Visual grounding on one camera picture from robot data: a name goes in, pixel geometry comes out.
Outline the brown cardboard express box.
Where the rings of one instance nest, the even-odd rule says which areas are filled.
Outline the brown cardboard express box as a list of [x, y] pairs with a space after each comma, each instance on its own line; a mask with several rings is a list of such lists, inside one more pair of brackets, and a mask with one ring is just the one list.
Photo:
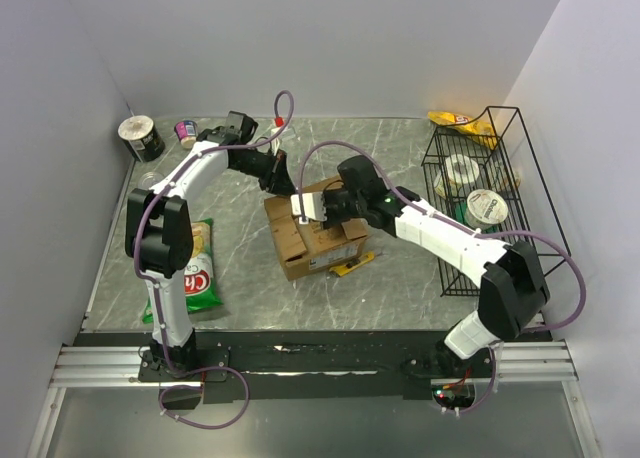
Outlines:
[[276, 254], [288, 281], [326, 271], [358, 258], [369, 238], [366, 224], [351, 219], [329, 229], [319, 222], [301, 225], [289, 198], [264, 201]]

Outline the yellow utility knife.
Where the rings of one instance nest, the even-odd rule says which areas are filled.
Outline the yellow utility knife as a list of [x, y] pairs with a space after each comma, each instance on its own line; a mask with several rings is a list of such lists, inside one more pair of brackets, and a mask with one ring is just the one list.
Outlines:
[[348, 262], [332, 266], [329, 269], [329, 274], [336, 278], [342, 278], [352, 273], [353, 271], [363, 267], [364, 265], [371, 263], [376, 257], [383, 255], [381, 250], [367, 251], [357, 258], [353, 258]]

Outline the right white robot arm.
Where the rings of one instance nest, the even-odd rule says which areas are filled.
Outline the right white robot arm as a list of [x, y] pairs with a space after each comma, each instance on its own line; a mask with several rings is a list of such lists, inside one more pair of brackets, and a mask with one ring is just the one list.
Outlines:
[[548, 302], [548, 286], [530, 243], [492, 239], [450, 220], [413, 191], [391, 188], [362, 155], [342, 162], [338, 173], [339, 185], [322, 193], [327, 226], [363, 219], [434, 254], [479, 288], [477, 309], [450, 329], [437, 352], [444, 374], [459, 376], [480, 349], [520, 336]]

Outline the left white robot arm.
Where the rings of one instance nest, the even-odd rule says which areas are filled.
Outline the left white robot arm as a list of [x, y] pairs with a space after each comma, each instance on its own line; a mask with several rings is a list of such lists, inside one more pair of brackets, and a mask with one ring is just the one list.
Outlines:
[[198, 367], [184, 290], [184, 270], [194, 249], [189, 202], [227, 170], [256, 178], [272, 195], [292, 195], [287, 154], [272, 144], [280, 141], [288, 123], [276, 117], [275, 125], [270, 136], [256, 139], [258, 123], [232, 111], [223, 125], [202, 130], [186, 158], [160, 183], [129, 194], [125, 252], [149, 295], [151, 359], [174, 379], [188, 379]]

